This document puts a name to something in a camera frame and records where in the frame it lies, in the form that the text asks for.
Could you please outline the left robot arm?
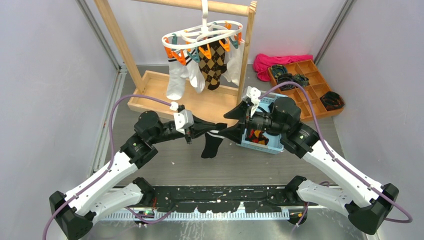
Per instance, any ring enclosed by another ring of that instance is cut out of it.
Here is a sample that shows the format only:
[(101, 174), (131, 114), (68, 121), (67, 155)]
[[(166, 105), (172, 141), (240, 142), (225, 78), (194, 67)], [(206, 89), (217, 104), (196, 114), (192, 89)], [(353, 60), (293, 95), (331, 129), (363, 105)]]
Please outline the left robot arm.
[(49, 197), (54, 220), (69, 240), (85, 236), (103, 217), (124, 207), (148, 207), (155, 198), (154, 188), (142, 177), (115, 193), (109, 190), (125, 177), (147, 164), (157, 153), (155, 144), (185, 138), (187, 143), (209, 131), (220, 131), (226, 123), (202, 120), (186, 109), (174, 119), (161, 122), (152, 110), (140, 114), (132, 135), (109, 163), (75, 188)]

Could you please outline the white clip sock hanger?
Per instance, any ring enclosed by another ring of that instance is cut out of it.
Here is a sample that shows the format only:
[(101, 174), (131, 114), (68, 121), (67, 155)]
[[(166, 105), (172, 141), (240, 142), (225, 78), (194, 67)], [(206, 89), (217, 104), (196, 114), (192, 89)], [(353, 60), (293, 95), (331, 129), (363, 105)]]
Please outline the white clip sock hanger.
[(183, 66), (188, 64), (187, 58), (199, 63), (201, 57), (212, 58), (212, 43), (218, 42), (226, 52), (231, 48), (240, 49), (243, 25), (237, 21), (218, 20), (208, 22), (209, 6), (206, 0), (201, 1), (202, 24), (186, 28), (162, 37), (166, 55)]

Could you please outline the black sock white stripes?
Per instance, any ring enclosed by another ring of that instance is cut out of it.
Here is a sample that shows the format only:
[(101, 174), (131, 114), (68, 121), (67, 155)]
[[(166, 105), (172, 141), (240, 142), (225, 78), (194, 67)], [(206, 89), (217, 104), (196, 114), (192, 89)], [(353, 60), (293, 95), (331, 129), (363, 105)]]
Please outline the black sock white stripes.
[(218, 153), (219, 146), (221, 145), (224, 136), (220, 135), (219, 132), (228, 127), (227, 123), (217, 123), (215, 129), (210, 130), (204, 134), (205, 146), (201, 154), (203, 159), (213, 159)]

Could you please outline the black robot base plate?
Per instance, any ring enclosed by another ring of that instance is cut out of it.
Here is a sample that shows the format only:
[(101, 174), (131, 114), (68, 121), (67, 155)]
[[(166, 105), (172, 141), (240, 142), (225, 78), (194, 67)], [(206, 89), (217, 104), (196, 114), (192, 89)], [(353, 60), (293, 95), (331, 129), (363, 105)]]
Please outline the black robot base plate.
[(282, 218), (303, 224), (307, 204), (276, 185), (154, 186), (141, 199), (140, 206), (159, 212), (199, 213), (206, 219), (220, 215), (231, 219)]

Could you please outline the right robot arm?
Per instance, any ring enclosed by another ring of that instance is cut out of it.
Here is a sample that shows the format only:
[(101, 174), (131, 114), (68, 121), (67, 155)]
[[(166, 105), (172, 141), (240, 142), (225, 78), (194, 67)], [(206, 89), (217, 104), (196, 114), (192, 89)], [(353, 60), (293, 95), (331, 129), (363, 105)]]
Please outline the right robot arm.
[(301, 109), (289, 97), (277, 98), (269, 112), (253, 112), (253, 105), (242, 101), (224, 115), (237, 123), (219, 134), (236, 143), (241, 143), (243, 134), (250, 130), (278, 135), (286, 151), (314, 165), (340, 186), (336, 190), (295, 176), (285, 188), (287, 202), (319, 204), (346, 216), (360, 231), (374, 235), (392, 210), (399, 189), (353, 167), (320, 139), (317, 130), (301, 122), (300, 116)]

